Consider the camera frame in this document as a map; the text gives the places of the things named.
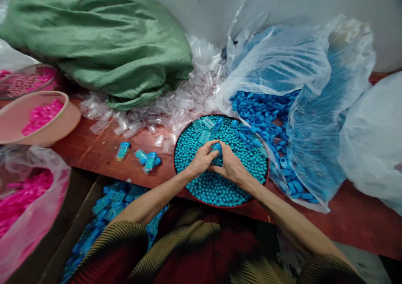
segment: pink plastic bag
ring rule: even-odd
[[[46,235],[64,200],[70,167],[53,150],[8,145],[0,149],[0,194],[10,182],[26,179],[34,168],[49,169],[51,187],[17,219],[0,239],[0,283],[4,283]]]

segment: striped sleeve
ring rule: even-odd
[[[356,283],[363,279],[343,260],[333,255],[315,255],[303,267],[299,284]]]
[[[148,235],[142,225],[116,222],[95,241],[69,283],[123,283],[147,248]]]

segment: plastic bag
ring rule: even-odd
[[[6,2],[0,1],[0,24],[7,13]],[[8,43],[0,39],[0,70],[18,70],[29,65],[37,64],[34,58],[26,56],[13,49]]]
[[[24,262],[52,226],[64,199],[70,167],[51,149],[8,145],[0,149],[0,183],[22,181],[33,168],[49,169],[51,187],[31,203],[0,239],[0,283]]]
[[[402,216],[402,72],[379,81],[346,115],[338,162],[354,186]]]
[[[209,103],[232,115],[229,99],[238,91],[284,95],[308,86],[319,95],[329,80],[327,59],[329,26],[312,23],[275,25],[268,29],[268,17],[276,0],[233,38],[234,27],[250,0],[242,0],[229,28],[227,40],[228,78]]]
[[[345,110],[369,88],[375,63],[373,34],[367,25],[340,16],[328,27],[332,28],[328,39],[330,79],[319,96],[308,86],[302,88],[290,109],[287,131],[296,175],[323,205],[306,206],[325,213],[346,179],[337,161]]]
[[[346,179],[337,162],[339,133],[345,110],[369,87],[375,63],[372,41],[367,25],[342,15],[322,27],[276,25],[251,36],[241,50],[241,42],[234,49],[228,41],[229,76],[210,101],[210,111],[238,116],[230,102],[238,90],[284,95],[300,89],[289,111],[287,154],[297,178],[319,204],[290,198],[310,209],[328,213],[328,202]],[[268,154],[270,177],[278,187],[286,186],[274,153],[268,149]]]

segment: floor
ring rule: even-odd
[[[268,259],[273,259],[279,263],[285,271],[289,272],[295,279],[297,279],[297,275],[300,274],[305,261],[289,244],[281,231],[272,224],[258,222],[256,235],[261,244],[264,255]],[[278,243],[275,245],[270,244],[269,246],[265,245],[264,241],[274,240],[272,238],[275,237],[275,235]],[[367,284],[402,283],[402,281],[400,281],[402,262],[379,257],[374,253],[369,253],[353,246],[337,242],[334,243],[357,268],[360,276]]]
[[[367,284],[392,284],[381,259],[376,254],[354,248],[353,246],[334,243],[357,268],[360,276]]]

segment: wooden table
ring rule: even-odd
[[[117,122],[113,121],[100,135],[94,135],[89,130],[93,123],[95,121],[82,118],[71,134],[53,145],[52,149],[70,166],[123,181],[131,180],[137,185],[148,188],[154,188],[175,175],[173,157],[162,154],[160,149],[153,146],[157,135],[168,136],[163,127],[158,126],[159,132],[156,135],[151,135],[144,129],[132,137],[129,140],[130,152],[123,161],[118,162],[115,159],[118,147],[126,140],[113,132],[118,126]],[[148,175],[143,172],[142,166],[133,155],[139,148],[147,153],[155,151],[162,159],[162,164]],[[318,213],[294,204],[271,181],[266,187],[297,208],[331,240],[402,260],[402,217],[378,199],[356,190],[350,182],[346,181],[330,202],[329,214]],[[178,196],[194,200],[185,189]],[[271,222],[268,214],[254,200],[242,207],[225,210]]]

